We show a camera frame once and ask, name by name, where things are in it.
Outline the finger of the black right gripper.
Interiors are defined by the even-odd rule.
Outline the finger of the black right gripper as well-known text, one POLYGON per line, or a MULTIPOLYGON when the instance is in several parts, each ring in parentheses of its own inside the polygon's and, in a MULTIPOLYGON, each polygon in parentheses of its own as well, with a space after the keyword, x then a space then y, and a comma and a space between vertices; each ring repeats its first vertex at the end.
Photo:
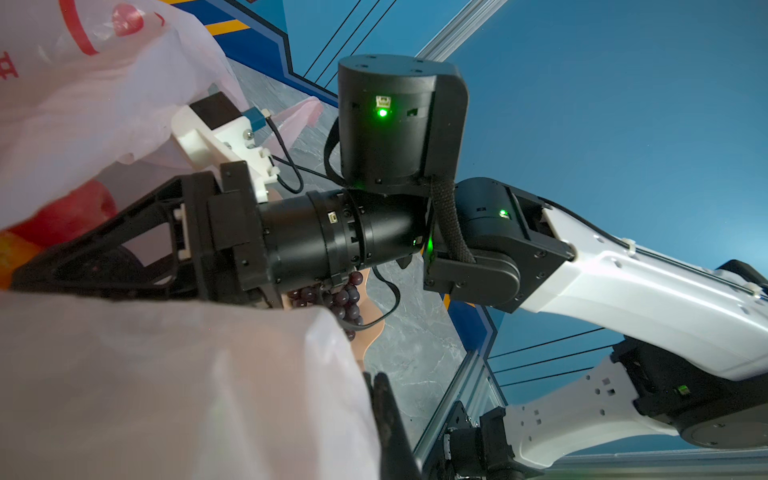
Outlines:
POLYGON ((219 192, 211 172, 176 176, 80 237, 45 250, 12 275, 10 289, 113 300, 210 298, 198 214, 219 192), (145 265, 127 243, 161 228, 170 252, 145 265))

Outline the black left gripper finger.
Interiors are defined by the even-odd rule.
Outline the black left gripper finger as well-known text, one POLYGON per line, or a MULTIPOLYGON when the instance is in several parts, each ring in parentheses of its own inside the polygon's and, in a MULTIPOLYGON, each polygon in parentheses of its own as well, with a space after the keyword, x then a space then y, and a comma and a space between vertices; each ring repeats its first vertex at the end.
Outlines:
POLYGON ((421 479, 389 378, 383 372, 367 373, 367 387, 381 445, 380 478, 421 479))

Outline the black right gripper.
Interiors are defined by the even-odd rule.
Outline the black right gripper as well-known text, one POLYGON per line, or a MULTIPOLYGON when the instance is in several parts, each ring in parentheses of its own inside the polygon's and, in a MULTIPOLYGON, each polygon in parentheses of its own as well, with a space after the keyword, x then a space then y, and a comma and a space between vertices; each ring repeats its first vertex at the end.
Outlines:
POLYGON ((335 288, 354 271, 408 258, 427 237, 421 197, 339 189, 257 203, 244 162, 224 165, 221 180, 207 201, 217 302, 279 308, 290 291, 335 288))

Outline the dark purple grape bunch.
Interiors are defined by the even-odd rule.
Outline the dark purple grape bunch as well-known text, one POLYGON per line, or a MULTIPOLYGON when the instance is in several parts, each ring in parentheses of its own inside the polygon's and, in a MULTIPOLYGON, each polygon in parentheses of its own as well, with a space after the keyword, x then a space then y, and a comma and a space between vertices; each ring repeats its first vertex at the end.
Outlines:
POLYGON ((289 305, 293 308, 323 306, 343 322, 362 326, 363 316, 359 303, 365 276, 359 271, 352 272, 346 283, 340 287, 325 288, 322 284, 311 285, 286 294, 289 305))

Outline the red apple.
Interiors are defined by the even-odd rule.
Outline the red apple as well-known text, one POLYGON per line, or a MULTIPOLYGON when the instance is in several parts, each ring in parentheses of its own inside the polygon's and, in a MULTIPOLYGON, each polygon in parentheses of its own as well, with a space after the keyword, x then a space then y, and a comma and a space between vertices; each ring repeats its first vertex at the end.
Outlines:
POLYGON ((117 213, 109 190, 99 181, 90 180, 9 231, 45 249, 72 241, 117 213))

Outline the pink printed plastic bag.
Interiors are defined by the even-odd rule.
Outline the pink printed plastic bag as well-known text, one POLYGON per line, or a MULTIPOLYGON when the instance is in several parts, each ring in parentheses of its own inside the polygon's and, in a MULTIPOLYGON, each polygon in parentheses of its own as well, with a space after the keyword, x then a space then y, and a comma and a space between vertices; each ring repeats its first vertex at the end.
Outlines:
MULTIPOLYGON (((2 228, 135 173, 214 86, 247 107, 207 29, 163 2, 3 2, 2 228)), ((325 309, 1 296, 5 479, 376 479, 380 458, 325 309)))

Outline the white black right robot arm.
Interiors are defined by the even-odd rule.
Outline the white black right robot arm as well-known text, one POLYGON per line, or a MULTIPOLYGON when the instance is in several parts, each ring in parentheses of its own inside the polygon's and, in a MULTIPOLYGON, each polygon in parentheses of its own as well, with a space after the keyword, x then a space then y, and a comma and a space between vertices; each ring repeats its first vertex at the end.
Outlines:
POLYGON ((195 171, 14 272, 13 290, 113 300, 200 299, 278 308, 335 298, 364 269, 424 259, 424 287, 454 301, 578 318, 623 335, 578 379, 472 426, 455 403, 407 452, 375 381, 384 477, 530 479, 564 456, 668 434, 704 448, 767 443, 767 281, 732 260, 692 266, 618 239, 569 209, 490 178, 455 178, 469 93, 451 64, 397 55, 339 64, 324 147, 335 189, 269 201, 250 121, 222 93, 181 110, 174 139, 195 171))

